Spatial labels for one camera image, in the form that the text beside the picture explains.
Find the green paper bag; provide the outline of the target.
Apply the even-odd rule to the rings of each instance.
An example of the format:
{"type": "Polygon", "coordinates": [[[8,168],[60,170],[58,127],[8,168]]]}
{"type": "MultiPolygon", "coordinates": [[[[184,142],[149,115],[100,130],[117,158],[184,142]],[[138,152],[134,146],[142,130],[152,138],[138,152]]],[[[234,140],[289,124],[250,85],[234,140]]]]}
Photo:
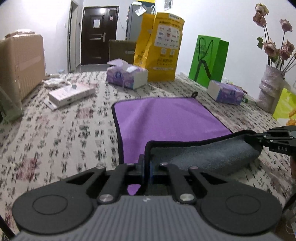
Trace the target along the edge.
{"type": "Polygon", "coordinates": [[[189,78],[206,88],[211,80],[220,82],[226,64],[228,48],[229,43],[220,38],[199,35],[189,78]]]}

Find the dried pink roses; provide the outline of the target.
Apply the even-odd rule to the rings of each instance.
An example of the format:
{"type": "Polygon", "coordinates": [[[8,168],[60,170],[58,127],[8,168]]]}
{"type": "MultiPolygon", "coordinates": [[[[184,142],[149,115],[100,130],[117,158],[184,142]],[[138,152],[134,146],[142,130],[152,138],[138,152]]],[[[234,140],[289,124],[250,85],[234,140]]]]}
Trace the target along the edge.
{"type": "Polygon", "coordinates": [[[253,22],[262,28],[257,47],[267,54],[267,65],[284,75],[295,67],[295,6],[293,1],[275,1],[269,8],[263,1],[254,7],[253,22]]]}

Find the beige suitcase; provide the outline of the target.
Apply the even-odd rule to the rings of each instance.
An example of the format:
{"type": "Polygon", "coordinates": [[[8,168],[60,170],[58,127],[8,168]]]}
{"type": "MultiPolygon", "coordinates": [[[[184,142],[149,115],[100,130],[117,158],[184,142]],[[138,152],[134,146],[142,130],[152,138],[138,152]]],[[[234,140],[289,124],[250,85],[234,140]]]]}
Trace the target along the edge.
{"type": "Polygon", "coordinates": [[[22,101],[45,75],[40,34],[14,32],[1,40],[1,88],[13,102],[22,101]]]}

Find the closed purple tissue box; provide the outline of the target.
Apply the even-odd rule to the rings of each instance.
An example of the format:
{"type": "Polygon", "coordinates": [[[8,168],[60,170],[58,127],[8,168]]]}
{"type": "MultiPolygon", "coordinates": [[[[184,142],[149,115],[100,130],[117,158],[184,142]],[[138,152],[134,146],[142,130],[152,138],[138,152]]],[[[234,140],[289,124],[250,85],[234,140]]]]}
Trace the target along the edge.
{"type": "Polygon", "coordinates": [[[216,102],[240,105],[244,92],[234,85],[211,80],[207,87],[208,95],[216,102]]]}

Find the yellow paper bag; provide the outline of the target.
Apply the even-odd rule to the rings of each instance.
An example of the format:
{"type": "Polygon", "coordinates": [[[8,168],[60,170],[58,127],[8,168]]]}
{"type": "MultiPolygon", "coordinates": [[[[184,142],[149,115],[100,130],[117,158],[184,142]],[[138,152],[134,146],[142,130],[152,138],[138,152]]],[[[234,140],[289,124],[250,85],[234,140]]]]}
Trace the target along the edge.
{"type": "Polygon", "coordinates": [[[133,63],[148,71],[149,82],[175,80],[184,23],[170,13],[143,14],[133,63]]]}

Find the patterned tablecloth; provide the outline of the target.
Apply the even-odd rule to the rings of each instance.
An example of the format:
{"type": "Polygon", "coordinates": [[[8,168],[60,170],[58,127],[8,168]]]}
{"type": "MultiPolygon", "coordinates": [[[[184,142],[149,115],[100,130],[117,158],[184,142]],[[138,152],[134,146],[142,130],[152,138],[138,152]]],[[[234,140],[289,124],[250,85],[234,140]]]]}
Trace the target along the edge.
{"type": "Polygon", "coordinates": [[[271,114],[254,105],[217,103],[204,87],[177,75],[173,82],[153,82],[137,90],[109,85],[106,73],[64,74],[70,82],[91,84],[95,95],[51,111],[45,104],[49,90],[43,84],[23,100],[23,117],[1,123],[1,217],[18,233],[11,207],[23,193],[104,166],[119,163],[118,143],[111,114],[114,102],[142,97],[180,97],[198,92],[203,104],[232,132],[263,132],[278,126],[271,114]]]}

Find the lime green bag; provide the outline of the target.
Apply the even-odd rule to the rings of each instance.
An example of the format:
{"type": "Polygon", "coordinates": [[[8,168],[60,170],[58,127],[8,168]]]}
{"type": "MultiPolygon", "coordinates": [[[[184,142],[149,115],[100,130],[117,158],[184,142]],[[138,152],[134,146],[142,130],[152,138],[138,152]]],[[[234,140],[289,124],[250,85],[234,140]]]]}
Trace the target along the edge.
{"type": "Polygon", "coordinates": [[[295,94],[284,88],[273,113],[273,118],[282,126],[295,126],[295,94]]]}

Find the white flat box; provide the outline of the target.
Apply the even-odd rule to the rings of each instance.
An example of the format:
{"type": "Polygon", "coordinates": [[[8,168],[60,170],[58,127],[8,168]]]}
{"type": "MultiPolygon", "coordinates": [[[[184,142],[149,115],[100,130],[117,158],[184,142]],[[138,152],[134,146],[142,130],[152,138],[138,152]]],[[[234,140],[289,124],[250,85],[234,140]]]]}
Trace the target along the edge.
{"type": "Polygon", "coordinates": [[[81,83],[67,85],[50,91],[44,104],[49,109],[56,110],[93,94],[95,94],[93,86],[81,83]]]}

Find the wall picture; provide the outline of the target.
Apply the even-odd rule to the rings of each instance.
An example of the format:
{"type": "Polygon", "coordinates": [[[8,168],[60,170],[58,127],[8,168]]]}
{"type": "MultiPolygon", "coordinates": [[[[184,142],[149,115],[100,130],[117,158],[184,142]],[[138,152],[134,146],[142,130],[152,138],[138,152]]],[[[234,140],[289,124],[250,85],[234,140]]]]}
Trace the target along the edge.
{"type": "Polygon", "coordinates": [[[164,10],[171,9],[173,5],[173,0],[164,0],[164,10]]]}

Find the brown cardboard box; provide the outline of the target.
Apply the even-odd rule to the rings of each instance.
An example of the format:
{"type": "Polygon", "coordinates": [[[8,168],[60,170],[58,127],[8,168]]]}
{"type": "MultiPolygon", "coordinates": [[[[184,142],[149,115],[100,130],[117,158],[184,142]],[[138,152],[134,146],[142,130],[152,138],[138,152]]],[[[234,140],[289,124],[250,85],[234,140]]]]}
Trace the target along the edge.
{"type": "Polygon", "coordinates": [[[109,40],[109,61],[122,59],[133,64],[136,42],[127,40],[109,40]]]}

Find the crumpled plastic wrapper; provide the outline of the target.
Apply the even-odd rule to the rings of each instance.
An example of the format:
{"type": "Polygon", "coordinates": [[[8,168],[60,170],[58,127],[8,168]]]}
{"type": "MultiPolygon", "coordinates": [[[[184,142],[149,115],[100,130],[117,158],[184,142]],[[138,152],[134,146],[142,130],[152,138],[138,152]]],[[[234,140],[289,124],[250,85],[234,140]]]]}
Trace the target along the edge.
{"type": "Polygon", "coordinates": [[[57,89],[64,87],[66,85],[72,85],[69,81],[64,80],[62,78],[50,78],[48,80],[44,80],[44,87],[57,89]]]}

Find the dark brown door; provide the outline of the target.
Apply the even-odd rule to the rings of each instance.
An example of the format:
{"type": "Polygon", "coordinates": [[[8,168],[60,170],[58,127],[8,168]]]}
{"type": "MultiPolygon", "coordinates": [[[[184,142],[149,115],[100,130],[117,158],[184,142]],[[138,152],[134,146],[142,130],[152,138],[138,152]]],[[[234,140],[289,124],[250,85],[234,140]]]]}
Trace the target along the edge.
{"type": "Polygon", "coordinates": [[[86,7],[81,33],[81,65],[106,64],[109,40],[116,39],[118,6],[86,7]]]}

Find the white textured vase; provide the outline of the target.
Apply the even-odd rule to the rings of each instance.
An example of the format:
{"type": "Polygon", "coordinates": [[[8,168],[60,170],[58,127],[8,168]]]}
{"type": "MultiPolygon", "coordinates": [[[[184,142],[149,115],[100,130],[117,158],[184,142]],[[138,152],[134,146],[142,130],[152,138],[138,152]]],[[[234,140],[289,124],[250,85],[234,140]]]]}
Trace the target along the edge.
{"type": "Polygon", "coordinates": [[[266,65],[259,85],[260,93],[257,99],[257,106],[273,114],[284,87],[285,75],[277,68],[266,65]]]}

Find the purple and grey towel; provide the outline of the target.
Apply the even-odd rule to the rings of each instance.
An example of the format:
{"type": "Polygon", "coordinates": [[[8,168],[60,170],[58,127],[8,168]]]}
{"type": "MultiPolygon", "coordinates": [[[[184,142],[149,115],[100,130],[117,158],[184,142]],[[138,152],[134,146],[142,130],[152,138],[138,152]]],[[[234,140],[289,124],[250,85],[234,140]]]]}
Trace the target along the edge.
{"type": "Polygon", "coordinates": [[[251,130],[232,132],[195,94],[122,100],[111,110],[120,164],[148,164],[154,171],[167,162],[227,176],[255,161],[263,149],[245,141],[251,130]]]}

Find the yellow box on refrigerator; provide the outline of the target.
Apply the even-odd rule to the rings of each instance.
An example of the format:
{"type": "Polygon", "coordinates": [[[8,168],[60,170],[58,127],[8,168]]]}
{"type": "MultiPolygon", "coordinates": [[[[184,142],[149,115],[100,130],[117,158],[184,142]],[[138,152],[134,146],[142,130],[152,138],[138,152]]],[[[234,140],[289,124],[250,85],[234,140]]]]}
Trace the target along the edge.
{"type": "Polygon", "coordinates": [[[148,7],[154,6],[156,3],[156,0],[137,0],[137,1],[142,3],[142,5],[148,6],[148,7]]]}

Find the grey refrigerator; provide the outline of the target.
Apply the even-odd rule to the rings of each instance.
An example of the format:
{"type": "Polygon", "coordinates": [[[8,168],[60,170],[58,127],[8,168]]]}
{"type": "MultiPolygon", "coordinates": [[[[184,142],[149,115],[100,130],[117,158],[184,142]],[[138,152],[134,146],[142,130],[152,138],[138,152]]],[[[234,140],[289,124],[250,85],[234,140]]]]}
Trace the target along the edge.
{"type": "Polygon", "coordinates": [[[126,19],[127,41],[135,42],[141,31],[142,18],[145,13],[151,14],[154,10],[154,4],[145,1],[133,2],[128,8],[126,19]]]}

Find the open purple tissue box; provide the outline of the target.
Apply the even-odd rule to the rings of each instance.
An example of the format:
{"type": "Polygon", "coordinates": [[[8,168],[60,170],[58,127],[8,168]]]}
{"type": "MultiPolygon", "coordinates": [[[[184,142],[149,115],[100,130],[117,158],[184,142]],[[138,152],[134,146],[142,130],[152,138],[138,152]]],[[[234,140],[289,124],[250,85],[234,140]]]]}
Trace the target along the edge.
{"type": "Polygon", "coordinates": [[[107,62],[109,67],[106,72],[108,83],[135,90],[147,84],[148,70],[127,63],[122,59],[107,62]]]}

